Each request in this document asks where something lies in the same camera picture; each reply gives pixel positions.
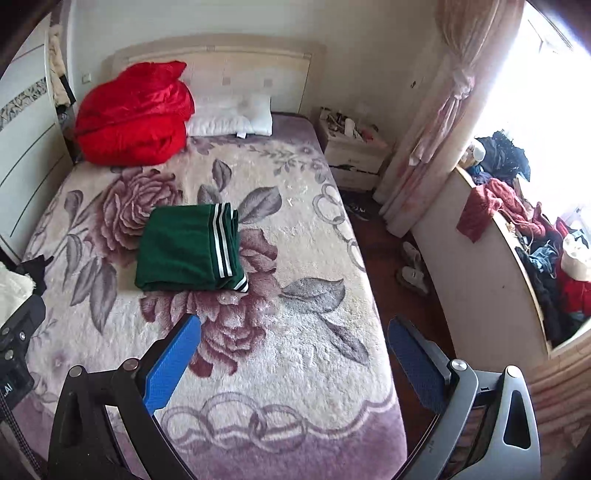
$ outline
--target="nightstand drawer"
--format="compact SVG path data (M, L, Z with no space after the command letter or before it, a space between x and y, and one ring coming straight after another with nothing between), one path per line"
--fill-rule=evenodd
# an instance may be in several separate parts
M355 170L342 170L330 168L336 185L345 190L372 190L378 184L379 177L372 173L363 173Z
M385 153L380 155L368 155L360 151L356 151L350 147L342 147L333 142L326 145L324 156L329 165L338 167L340 165L351 165L357 170L362 170L370 173L377 173L382 166L385 158Z

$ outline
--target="floral bedspread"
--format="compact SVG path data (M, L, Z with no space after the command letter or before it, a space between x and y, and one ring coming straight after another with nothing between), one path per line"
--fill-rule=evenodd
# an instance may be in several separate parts
M185 312L202 341L156 413L200 479L390 479L406 441L381 324L353 230L313 128L274 116L274 135L189 138L151 167L74 168L31 238L54 255L47 317L27 362L34 391L17 407L47 455L72 365L141 357ZM246 294L144 293L135 257L155 206L231 202ZM134 473L146 477L109 411Z

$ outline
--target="metal screw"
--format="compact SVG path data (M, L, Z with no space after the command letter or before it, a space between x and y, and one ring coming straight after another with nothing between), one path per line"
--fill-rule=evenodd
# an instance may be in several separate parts
M521 378L521 370L519 370L519 368L517 368L515 365L509 365L507 367L507 373L513 378Z
M123 362L123 370L128 372L132 372L136 368L138 368L139 360L137 358L128 358L125 362Z
M454 370L458 370L460 372L463 372L466 368L468 368L468 365L464 360L460 360L459 358L456 358L455 360L452 360L452 368Z
M70 368L70 376L71 377L79 377L82 373L82 367L80 365L74 365Z

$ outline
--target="sunlight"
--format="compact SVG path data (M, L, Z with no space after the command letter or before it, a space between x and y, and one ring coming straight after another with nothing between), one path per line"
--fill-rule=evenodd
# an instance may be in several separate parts
M542 33L540 22L546 24ZM526 4L518 37L498 77L475 137L504 129L531 166L528 200L551 222L591 203L591 57L569 49Z

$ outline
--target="bed frame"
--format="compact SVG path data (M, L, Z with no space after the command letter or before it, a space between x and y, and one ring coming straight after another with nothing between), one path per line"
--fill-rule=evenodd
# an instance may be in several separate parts
M323 45L290 38L209 34L165 38L117 51L112 76L141 61L181 60L194 95L263 92L275 112L311 117L324 70Z

